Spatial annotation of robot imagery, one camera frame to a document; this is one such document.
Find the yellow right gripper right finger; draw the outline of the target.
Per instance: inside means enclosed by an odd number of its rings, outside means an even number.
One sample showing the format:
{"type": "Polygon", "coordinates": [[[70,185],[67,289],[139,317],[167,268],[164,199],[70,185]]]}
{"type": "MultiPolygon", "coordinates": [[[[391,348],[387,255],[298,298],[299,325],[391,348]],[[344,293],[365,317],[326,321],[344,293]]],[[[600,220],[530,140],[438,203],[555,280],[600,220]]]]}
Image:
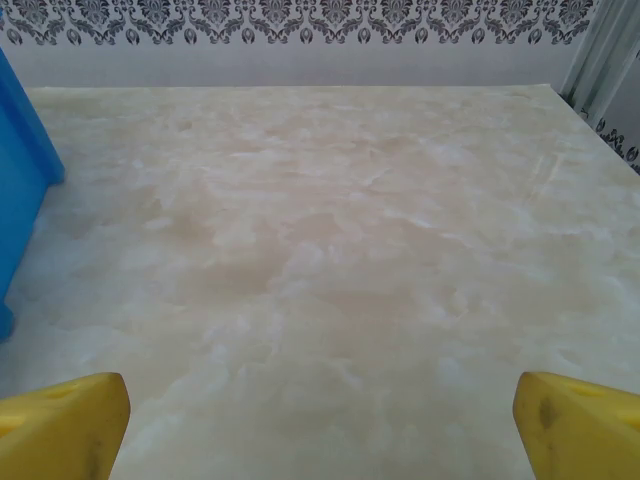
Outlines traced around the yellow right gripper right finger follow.
{"type": "Polygon", "coordinates": [[[639,396],[547,373],[525,372],[514,420],[537,479],[639,478],[639,396]]]}

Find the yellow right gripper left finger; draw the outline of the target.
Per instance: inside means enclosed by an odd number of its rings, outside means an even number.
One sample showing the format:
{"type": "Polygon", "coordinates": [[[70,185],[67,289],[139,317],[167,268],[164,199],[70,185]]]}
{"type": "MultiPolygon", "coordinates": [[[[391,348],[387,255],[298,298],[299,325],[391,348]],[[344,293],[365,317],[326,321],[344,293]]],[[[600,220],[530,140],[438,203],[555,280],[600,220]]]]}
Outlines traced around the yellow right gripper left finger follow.
{"type": "Polygon", "coordinates": [[[3,479],[107,479],[131,413],[123,377],[104,372],[1,400],[3,479]]]}

